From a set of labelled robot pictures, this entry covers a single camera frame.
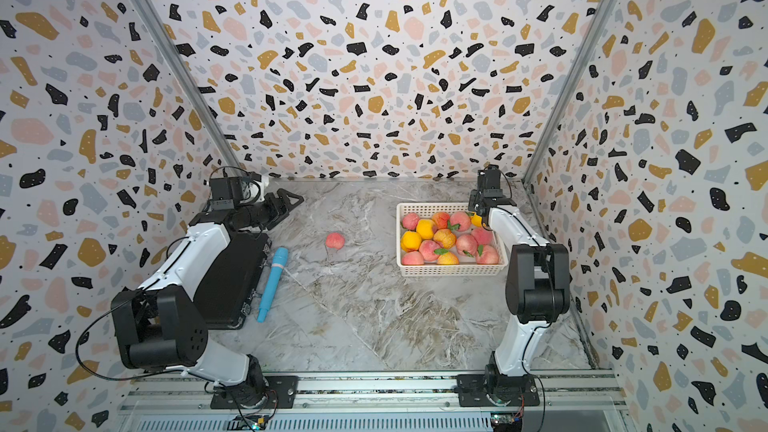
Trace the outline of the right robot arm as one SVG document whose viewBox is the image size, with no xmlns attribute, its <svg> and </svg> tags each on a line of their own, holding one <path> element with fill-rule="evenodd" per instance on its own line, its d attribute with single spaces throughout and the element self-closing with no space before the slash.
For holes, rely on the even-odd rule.
<svg viewBox="0 0 768 432">
<path fill-rule="evenodd" d="M 509 253 L 505 300 L 511 318 L 485 368 L 483 390 L 497 404 L 524 402 L 535 386 L 531 355 L 545 329 L 570 306 L 568 250 L 528 224 L 504 194 L 497 172 L 479 174 L 469 210 L 480 215 Z"/>
</svg>

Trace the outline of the orange pink peach front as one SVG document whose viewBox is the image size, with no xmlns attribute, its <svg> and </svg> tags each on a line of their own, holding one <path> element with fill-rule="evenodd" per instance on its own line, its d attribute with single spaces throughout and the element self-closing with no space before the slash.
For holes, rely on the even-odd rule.
<svg viewBox="0 0 768 432">
<path fill-rule="evenodd" d="M 460 263 L 459 258 L 450 251 L 439 254 L 437 264 L 441 266 L 458 265 Z"/>
</svg>

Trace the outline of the yellow peach back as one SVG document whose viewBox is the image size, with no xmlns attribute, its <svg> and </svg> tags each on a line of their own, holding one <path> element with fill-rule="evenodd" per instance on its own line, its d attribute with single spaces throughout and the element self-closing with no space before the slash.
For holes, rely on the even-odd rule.
<svg viewBox="0 0 768 432">
<path fill-rule="evenodd" d="M 420 219 L 415 228 L 415 232 L 423 240 L 431 240 L 437 230 L 437 225 L 432 219 Z"/>
</svg>

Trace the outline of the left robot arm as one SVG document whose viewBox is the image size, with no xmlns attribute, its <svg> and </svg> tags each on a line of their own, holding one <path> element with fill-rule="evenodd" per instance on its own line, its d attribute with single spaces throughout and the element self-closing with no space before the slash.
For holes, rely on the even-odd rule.
<svg viewBox="0 0 768 432">
<path fill-rule="evenodd" d="M 267 265 L 268 232 L 303 201 L 283 188 L 250 204 L 210 201 L 160 268 L 113 299 L 123 365 L 186 373 L 213 383 L 234 404 L 260 405 L 268 382 L 259 361 L 216 342 L 209 331 L 242 327 Z"/>
</svg>

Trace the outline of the yellow pink peach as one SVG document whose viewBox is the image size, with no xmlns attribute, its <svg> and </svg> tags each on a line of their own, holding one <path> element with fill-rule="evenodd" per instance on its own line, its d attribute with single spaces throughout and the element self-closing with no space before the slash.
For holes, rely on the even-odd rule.
<svg viewBox="0 0 768 432">
<path fill-rule="evenodd" d="M 446 229 L 439 229 L 434 234 L 433 240 L 441 248 L 450 249 L 455 246 L 457 237 L 450 229 L 446 228 Z"/>
</svg>

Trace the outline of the orange red lone peach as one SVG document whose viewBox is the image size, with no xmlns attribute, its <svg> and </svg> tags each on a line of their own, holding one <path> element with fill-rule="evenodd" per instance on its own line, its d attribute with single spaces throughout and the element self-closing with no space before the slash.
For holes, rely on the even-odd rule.
<svg viewBox="0 0 768 432">
<path fill-rule="evenodd" d="M 431 220 L 435 223 L 437 229 L 446 229 L 450 227 L 451 214 L 448 212 L 436 212 Z"/>
</svg>

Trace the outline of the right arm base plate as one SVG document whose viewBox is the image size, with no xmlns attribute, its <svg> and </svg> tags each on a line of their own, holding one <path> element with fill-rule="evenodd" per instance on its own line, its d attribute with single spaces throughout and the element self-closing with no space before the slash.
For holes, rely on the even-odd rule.
<svg viewBox="0 0 768 432">
<path fill-rule="evenodd" d="M 456 393 L 461 407 L 535 407 L 538 387 L 531 375 L 460 374 Z"/>
</svg>

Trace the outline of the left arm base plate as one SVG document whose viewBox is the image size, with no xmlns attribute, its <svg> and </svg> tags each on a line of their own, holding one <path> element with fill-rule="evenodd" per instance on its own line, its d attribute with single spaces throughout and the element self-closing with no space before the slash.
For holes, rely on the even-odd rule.
<svg viewBox="0 0 768 432">
<path fill-rule="evenodd" d="M 267 375 L 255 383 L 248 380 L 235 386 L 215 386 L 210 408 L 243 412 L 291 409 L 298 385 L 296 375 Z"/>
</svg>

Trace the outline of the white perforated plastic basket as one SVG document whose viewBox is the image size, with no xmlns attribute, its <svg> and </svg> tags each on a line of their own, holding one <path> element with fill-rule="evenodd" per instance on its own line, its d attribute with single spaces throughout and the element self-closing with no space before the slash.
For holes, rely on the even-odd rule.
<svg viewBox="0 0 768 432">
<path fill-rule="evenodd" d="M 499 236 L 463 203 L 400 203 L 396 218 L 404 277 L 495 276 L 509 265 Z"/>
</svg>

